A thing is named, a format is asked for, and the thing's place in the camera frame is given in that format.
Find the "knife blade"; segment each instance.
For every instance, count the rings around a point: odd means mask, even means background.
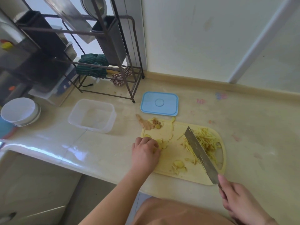
[[[197,140],[196,136],[194,135],[190,127],[188,127],[187,130],[185,131],[185,137],[188,140],[197,158],[201,160],[202,165],[204,166],[204,169],[206,170],[209,179],[212,181],[213,184],[219,184],[218,171],[216,170],[215,166],[212,164],[211,160],[209,159],[208,155],[204,151],[203,147]]]

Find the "knife rack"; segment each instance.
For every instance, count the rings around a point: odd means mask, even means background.
[[[28,3],[26,3],[25,0],[22,0],[23,3],[28,7],[29,10],[32,10],[30,8],[30,6],[28,5]],[[25,27],[25,26],[17,26],[12,20],[11,22],[13,24],[15,24],[16,27],[18,27],[20,30],[26,30],[26,31],[38,31],[38,32],[43,32],[43,33],[66,33],[66,34],[70,34],[72,36],[72,38],[74,39],[74,41],[76,42],[76,44],[79,46],[79,48],[81,49],[81,51],[85,54],[84,50],[82,49],[82,47],[79,45],[79,43],[77,42],[77,40],[75,39],[75,37],[73,36],[73,34],[77,34],[77,35],[91,35],[91,36],[95,36],[96,38],[102,38],[104,41],[106,41],[108,43],[108,46],[109,47],[112,47],[112,50],[111,52],[114,53],[116,56],[118,55],[118,48],[115,47],[114,43],[113,43],[113,40],[112,40],[112,37],[111,37],[111,33],[109,33],[109,31],[107,30],[105,24],[104,24],[104,21],[101,17],[101,13],[99,11],[98,8],[95,8],[97,7],[97,4],[96,4],[96,1],[95,0],[91,0],[92,1],[92,4],[94,6],[94,9],[96,11],[96,15],[98,17],[98,22],[100,23],[101,27],[103,28],[103,32],[95,32],[95,31],[90,31],[90,32],[86,32],[86,31],[77,31],[77,30],[70,30],[65,22],[63,21],[62,19],[62,23],[63,25],[66,27],[66,30],[63,30],[63,29],[52,29],[52,28],[39,28],[39,27]],[[96,67],[96,68],[104,68],[104,69],[107,69],[107,70],[113,70],[113,71],[118,71],[121,73],[123,79],[114,79],[114,80],[118,80],[118,81],[124,81],[124,84],[126,85],[126,88],[129,92],[129,95],[130,97],[124,97],[124,96],[118,96],[118,95],[115,95],[115,94],[106,94],[106,93],[102,93],[102,92],[96,92],[96,91],[91,91],[91,90],[84,90],[84,89],[81,89],[82,88],[82,85],[85,81],[85,79],[87,78],[87,75],[83,77],[82,81],[81,81],[81,76],[79,75],[77,77],[77,79],[75,79],[74,81],[71,81],[71,79],[68,79],[67,76],[65,75],[65,77],[81,92],[90,92],[90,93],[96,93],[96,94],[102,94],[102,95],[108,95],[108,96],[114,96],[114,97],[119,97],[119,98],[124,98],[124,99],[130,99],[132,100],[133,103],[135,103],[135,100],[134,100],[134,95],[137,91],[137,88],[139,86],[139,83],[141,81],[141,79],[144,79],[145,76],[144,76],[144,71],[143,71],[143,66],[142,66],[142,61],[141,61],[141,55],[140,55],[140,49],[139,49],[139,45],[138,45],[138,41],[137,41],[137,34],[136,34],[136,29],[135,29],[135,21],[133,19],[132,16],[129,16],[129,15],[118,15],[118,11],[117,11],[117,7],[116,7],[116,4],[115,4],[115,0],[111,0],[111,3],[112,3],[112,8],[114,10],[114,13],[115,13],[115,19],[114,21],[116,21],[115,23],[117,23],[119,25],[119,28],[120,28],[120,32],[121,32],[121,36],[122,36],[122,40],[123,40],[123,43],[124,43],[124,47],[125,47],[125,50],[126,50],[126,55],[127,55],[127,58],[128,58],[128,61],[129,61],[129,66],[132,70],[132,75],[133,75],[133,78],[134,80],[130,81],[130,80],[127,80],[127,76],[126,74],[124,73],[124,69],[127,67],[125,65],[122,65],[121,61],[118,59],[117,60],[117,66],[118,68],[115,68],[115,67],[107,67],[107,66],[102,66],[102,65],[94,65],[94,64],[85,64],[85,63],[79,63],[79,62],[74,62],[72,61],[68,56],[67,54],[64,52],[64,55],[68,58],[68,60],[63,60],[63,59],[60,59],[60,58],[57,58],[55,59],[55,61],[57,62],[65,62],[65,63],[68,63],[68,64],[73,64],[75,67],[76,65],[84,65],[84,66],[90,66],[90,67]],[[50,17],[50,18],[60,18],[58,15],[53,15],[53,14],[42,14],[42,16],[44,18],[47,18],[47,17]],[[82,14],[82,16],[84,17],[84,19],[86,20],[91,20],[91,21],[96,21],[93,17],[91,17],[90,15],[86,15],[86,14]],[[129,55],[129,51],[128,51],[128,48],[127,48],[127,45],[126,45],[126,41],[125,41],[125,37],[124,37],[124,33],[123,33],[123,30],[122,30],[122,26],[121,26],[121,22],[120,22],[120,19],[129,19],[132,21],[132,29],[133,29],[133,34],[134,34],[134,39],[135,39],[135,43],[136,43],[136,47],[137,47],[137,53],[138,53],[138,57],[139,57],[139,62],[140,62],[140,67],[137,67],[137,66],[133,66],[132,65],[132,62],[131,62],[131,58],[130,58],[130,55]]]

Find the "left arm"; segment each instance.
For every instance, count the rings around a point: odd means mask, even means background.
[[[124,225],[141,186],[156,167],[160,150],[149,137],[138,137],[132,145],[132,166],[122,181],[79,225]]]

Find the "beige countertop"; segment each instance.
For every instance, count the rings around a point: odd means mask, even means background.
[[[125,87],[101,80],[92,90],[127,95]],[[281,224],[300,223],[300,105],[253,95],[188,87],[144,79],[131,100],[74,90],[62,107],[42,103],[40,119],[20,128],[2,150],[13,150],[95,178],[118,183],[130,167],[131,144],[140,136],[135,118],[142,113],[144,92],[175,93],[179,97],[177,121],[215,129],[227,151],[225,175],[243,183]],[[222,100],[216,93],[224,93]],[[81,99],[112,103],[117,118],[108,134],[86,131],[68,123]],[[217,186],[205,186],[151,174],[143,193],[209,208],[227,215]]]

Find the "hand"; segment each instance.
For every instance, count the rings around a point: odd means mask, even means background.
[[[157,141],[150,137],[136,138],[135,143],[132,144],[131,157],[131,170],[145,181],[156,167],[160,157]]]
[[[261,207],[245,186],[229,182],[223,175],[218,175],[219,189],[223,198],[223,206],[229,211],[233,219],[238,219],[247,225],[273,224],[274,219]]]

